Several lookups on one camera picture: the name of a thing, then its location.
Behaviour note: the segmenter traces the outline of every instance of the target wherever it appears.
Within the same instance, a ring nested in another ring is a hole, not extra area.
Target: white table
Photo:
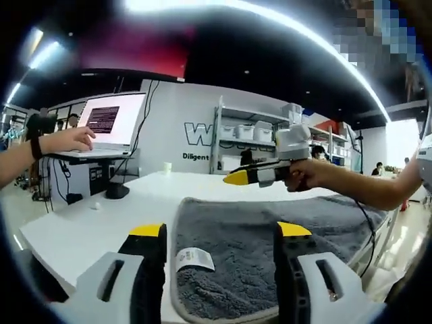
[[[166,223],[170,251],[173,219],[186,197],[211,201],[281,201],[335,194],[322,188],[288,193],[281,182],[267,188],[233,186],[222,179],[222,175],[152,173],[128,182],[126,186],[130,193],[121,200],[107,200],[98,194],[49,213],[20,230],[33,255],[70,295],[75,290],[78,276],[106,252],[117,252],[129,231],[136,226]],[[93,209],[96,203],[101,205],[100,210]],[[168,258],[162,321],[185,323],[171,305],[170,267]]]

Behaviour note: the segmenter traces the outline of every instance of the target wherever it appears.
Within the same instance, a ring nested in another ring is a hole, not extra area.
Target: human arm
[[[92,149],[90,137],[95,134],[90,128],[73,128],[39,137],[43,155],[62,151],[88,151]],[[35,162],[30,141],[13,146],[0,153],[0,188],[8,185]]]
[[[415,157],[400,175],[392,180],[369,177],[337,165],[310,159],[293,163],[290,172],[292,176],[286,180],[289,191],[295,191],[304,180],[308,188],[330,189],[387,211],[397,208],[422,184]]]

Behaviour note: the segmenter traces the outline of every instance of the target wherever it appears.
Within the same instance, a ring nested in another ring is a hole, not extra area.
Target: wrist
[[[53,153],[49,136],[39,136],[39,146],[42,155]]]
[[[321,161],[319,163],[321,164],[320,176],[317,179],[319,187],[325,189],[333,188],[334,181],[343,176],[342,173],[346,172],[346,169],[333,163]]]

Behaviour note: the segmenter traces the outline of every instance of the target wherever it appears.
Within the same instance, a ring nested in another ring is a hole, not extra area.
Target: yellow tip
[[[138,226],[135,227],[132,231],[129,232],[129,235],[135,235],[135,236],[159,236],[159,230],[161,229],[161,224],[154,224],[154,225],[144,225],[144,226]]]
[[[249,184],[248,172],[246,170],[237,171],[224,177],[223,182],[226,184],[235,184],[236,186],[245,186]]]
[[[311,231],[307,230],[306,228],[300,225],[284,223],[282,221],[278,221],[277,224],[279,224],[279,226],[281,227],[283,236],[312,235]]]

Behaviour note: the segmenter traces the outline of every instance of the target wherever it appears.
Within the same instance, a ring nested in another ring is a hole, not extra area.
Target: microfiber towel
[[[387,212],[364,207],[373,226]],[[277,313],[273,230],[277,221],[301,225],[317,243],[311,253],[332,252],[348,263],[371,236],[358,205],[344,196],[284,202],[208,202],[185,199],[178,211],[171,250],[171,299],[195,323],[243,323]],[[215,271],[184,267],[183,248],[211,254]]]

